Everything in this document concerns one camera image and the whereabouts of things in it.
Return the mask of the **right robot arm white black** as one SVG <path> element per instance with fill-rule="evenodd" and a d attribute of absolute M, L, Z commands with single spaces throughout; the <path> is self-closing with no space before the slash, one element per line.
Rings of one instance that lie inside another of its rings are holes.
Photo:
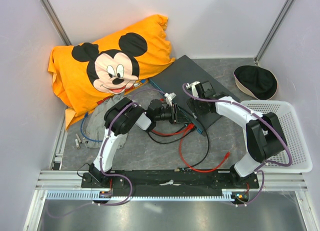
<path fill-rule="evenodd" d="M 189 108 L 196 116 L 215 113 L 240 126 L 244 132 L 246 154 L 231 166 L 229 182 L 235 188 L 247 182 L 247 176 L 256 172 L 271 157 L 285 151 L 290 154 L 278 116 L 254 111 L 224 92 L 217 93 L 209 81 L 184 83 L 183 91 L 190 97 Z"/>

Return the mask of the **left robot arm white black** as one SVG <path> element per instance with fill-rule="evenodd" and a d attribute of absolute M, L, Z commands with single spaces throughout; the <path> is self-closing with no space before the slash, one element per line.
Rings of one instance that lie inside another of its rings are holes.
<path fill-rule="evenodd" d="M 88 173 L 92 182 L 99 188 L 106 187 L 110 182 L 108 172 L 112 169 L 113 159 L 123 138 L 133 126 L 146 132 L 156 127 L 157 121 L 169 121 L 171 124 L 187 123 L 188 120 L 174 103 L 166 106 L 159 99 L 153 99 L 147 109 L 131 99 L 124 97 L 104 115 L 104 138 L 99 153 L 89 166 Z"/>

